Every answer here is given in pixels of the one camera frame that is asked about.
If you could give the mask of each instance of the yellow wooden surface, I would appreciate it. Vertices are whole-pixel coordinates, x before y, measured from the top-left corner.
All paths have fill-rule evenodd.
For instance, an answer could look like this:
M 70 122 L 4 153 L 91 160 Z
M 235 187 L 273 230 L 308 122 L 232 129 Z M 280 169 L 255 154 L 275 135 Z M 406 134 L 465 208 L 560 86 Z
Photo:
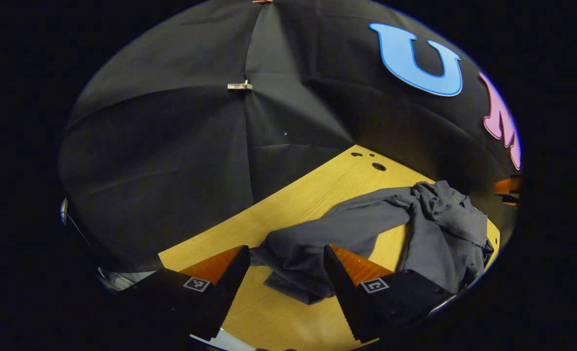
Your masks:
M 351 153 L 361 153 L 362 157 Z M 386 171 L 371 164 L 378 162 Z M 242 213 L 161 253 L 166 268 L 180 271 L 237 245 L 258 246 L 270 231 L 320 218 L 333 205 L 386 187 L 413 186 L 433 180 L 361 146 L 353 146 Z M 499 245 L 498 229 L 489 221 L 488 237 Z M 380 234 L 369 260 L 396 270 L 405 226 Z M 268 267 L 250 267 L 222 325 L 240 340 L 271 351 L 346 351 L 359 347 L 336 297 L 314 304 L 287 297 L 263 285 Z

